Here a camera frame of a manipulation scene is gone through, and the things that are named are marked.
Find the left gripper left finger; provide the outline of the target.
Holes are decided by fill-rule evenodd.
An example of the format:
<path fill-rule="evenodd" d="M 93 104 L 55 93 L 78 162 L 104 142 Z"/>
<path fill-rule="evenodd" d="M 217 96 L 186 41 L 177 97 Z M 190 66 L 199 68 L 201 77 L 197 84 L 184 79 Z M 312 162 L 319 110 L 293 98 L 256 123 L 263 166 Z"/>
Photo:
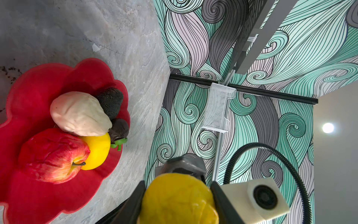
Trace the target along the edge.
<path fill-rule="evenodd" d="M 127 200 L 102 217 L 96 224 L 138 224 L 145 191 L 145 182 L 140 181 Z"/>

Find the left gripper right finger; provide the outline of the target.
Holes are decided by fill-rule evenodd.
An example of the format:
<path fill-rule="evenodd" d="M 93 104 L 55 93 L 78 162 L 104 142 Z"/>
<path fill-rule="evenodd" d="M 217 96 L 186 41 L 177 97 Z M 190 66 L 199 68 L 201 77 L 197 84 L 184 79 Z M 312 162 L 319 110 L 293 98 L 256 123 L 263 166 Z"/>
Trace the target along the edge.
<path fill-rule="evenodd" d="M 213 194 L 215 208 L 219 216 L 219 224 L 244 224 L 217 182 L 213 181 L 211 183 L 210 190 Z"/>

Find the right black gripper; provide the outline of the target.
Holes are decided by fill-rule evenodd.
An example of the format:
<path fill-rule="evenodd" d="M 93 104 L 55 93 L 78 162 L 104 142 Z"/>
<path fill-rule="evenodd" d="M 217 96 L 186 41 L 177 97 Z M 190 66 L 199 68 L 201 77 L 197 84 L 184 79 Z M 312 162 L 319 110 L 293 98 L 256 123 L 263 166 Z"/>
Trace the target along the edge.
<path fill-rule="evenodd" d="M 155 177 L 165 173 L 179 173 L 193 176 L 206 184 L 207 169 L 203 158 L 197 155 L 182 155 L 167 160 L 154 170 Z"/>

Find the yellow bell pepper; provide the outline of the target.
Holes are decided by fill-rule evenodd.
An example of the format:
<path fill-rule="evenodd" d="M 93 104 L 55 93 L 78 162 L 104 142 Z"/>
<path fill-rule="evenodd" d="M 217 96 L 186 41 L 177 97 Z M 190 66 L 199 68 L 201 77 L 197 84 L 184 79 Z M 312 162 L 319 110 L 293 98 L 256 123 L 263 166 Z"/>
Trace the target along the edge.
<path fill-rule="evenodd" d="M 195 177 L 166 173 L 146 189 L 139 224 L 218 224 L 211 190 Z"/>

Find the yellow lemon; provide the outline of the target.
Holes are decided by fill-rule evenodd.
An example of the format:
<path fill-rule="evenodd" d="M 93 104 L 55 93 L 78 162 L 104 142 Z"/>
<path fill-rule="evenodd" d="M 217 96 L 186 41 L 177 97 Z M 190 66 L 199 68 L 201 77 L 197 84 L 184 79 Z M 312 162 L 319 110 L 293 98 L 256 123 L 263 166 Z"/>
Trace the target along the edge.
<path fill-rule="evenodd" d="M 82 170 L 92 170 L 101 166 L 106 160 L 110 147 L 111 139 L 108 133 L 102 136 L 81 136 L 85 143 L 87 143 L 90 154 L 82 166 Z"/>

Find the dark mangosteen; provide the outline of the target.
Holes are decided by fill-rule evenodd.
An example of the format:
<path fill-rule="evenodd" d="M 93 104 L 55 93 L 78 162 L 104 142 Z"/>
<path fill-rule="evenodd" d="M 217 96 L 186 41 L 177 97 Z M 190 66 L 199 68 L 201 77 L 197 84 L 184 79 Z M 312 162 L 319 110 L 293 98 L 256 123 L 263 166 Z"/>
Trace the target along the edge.
<path fill-rule="evenodd" d="M 128 141 L 129 126 L 124 119 L 113 120 L 108 134 L 111 139 L 111 148 L 121 151 L 122 145 Z"/>

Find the red apple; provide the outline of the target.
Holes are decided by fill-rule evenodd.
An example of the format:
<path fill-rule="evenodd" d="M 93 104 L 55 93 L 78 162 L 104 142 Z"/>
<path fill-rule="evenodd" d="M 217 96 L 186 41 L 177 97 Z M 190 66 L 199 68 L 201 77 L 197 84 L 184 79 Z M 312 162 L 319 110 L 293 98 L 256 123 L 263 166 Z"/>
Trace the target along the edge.
<path fill-rule="evenodd" d="M 46 129 L 26 141 L 20 150 L 20 170 L 31 178 L 60 184 L 73 179 L 90 154 L 86 142 L 59 128 Z"/>

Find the dark avocado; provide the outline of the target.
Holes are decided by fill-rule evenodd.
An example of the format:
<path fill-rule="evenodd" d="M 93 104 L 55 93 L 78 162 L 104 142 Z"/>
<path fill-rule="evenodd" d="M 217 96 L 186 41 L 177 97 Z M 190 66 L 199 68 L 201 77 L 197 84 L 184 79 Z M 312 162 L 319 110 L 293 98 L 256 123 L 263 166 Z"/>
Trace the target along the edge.
<path fill-rule="evenodd" d="M 117 88 L 110 87 L 95 96 L 99 101 L 104 113 L 113 120 L 117 117 L 124 99 L 123 93 Z"/>

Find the pale cream pear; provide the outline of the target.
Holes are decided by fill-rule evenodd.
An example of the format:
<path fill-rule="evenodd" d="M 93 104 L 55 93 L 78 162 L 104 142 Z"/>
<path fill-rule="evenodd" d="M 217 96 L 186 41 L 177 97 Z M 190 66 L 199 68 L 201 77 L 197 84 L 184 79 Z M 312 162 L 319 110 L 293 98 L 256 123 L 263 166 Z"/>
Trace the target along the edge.
<path fill-rule="evenodd" d="M 50 105 L 50 115 L 60 129 L 78 136 L 102 136 L 112 128 L 99 101 L 84 92 L 71 91 L 57 97 Z"/>

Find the red flower-shaped fruit bowl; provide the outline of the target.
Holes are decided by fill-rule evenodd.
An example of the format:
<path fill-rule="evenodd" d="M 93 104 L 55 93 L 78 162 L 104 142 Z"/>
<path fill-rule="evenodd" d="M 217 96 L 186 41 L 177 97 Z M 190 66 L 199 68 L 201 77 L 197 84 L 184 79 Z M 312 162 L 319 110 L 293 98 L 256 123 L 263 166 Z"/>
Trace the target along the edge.
<path fill-rule="evenodd" d="M 80 91 L 92 95 L 109 87 L 119 89 L 124 101 L 118 118 L 130 123 L 126 86 L 115 80 L 109 66 L 88 58 L 76 67 L 61 63 L 36 66 L 22 74 L 6 98 L 7 120 L 1 124 L 1 205 L 6 224 L 47 224 L 61 213 L 73 213 L 96 194 L 102 181 L 116 168 L 122 148 L 111 149 L 96 169 L 80 171 L 62 184 L 39 182 L 21 172 L 18 156 L 23 143 L 33 135 L 53 128 L 49 108 L 58 96 Z"/>

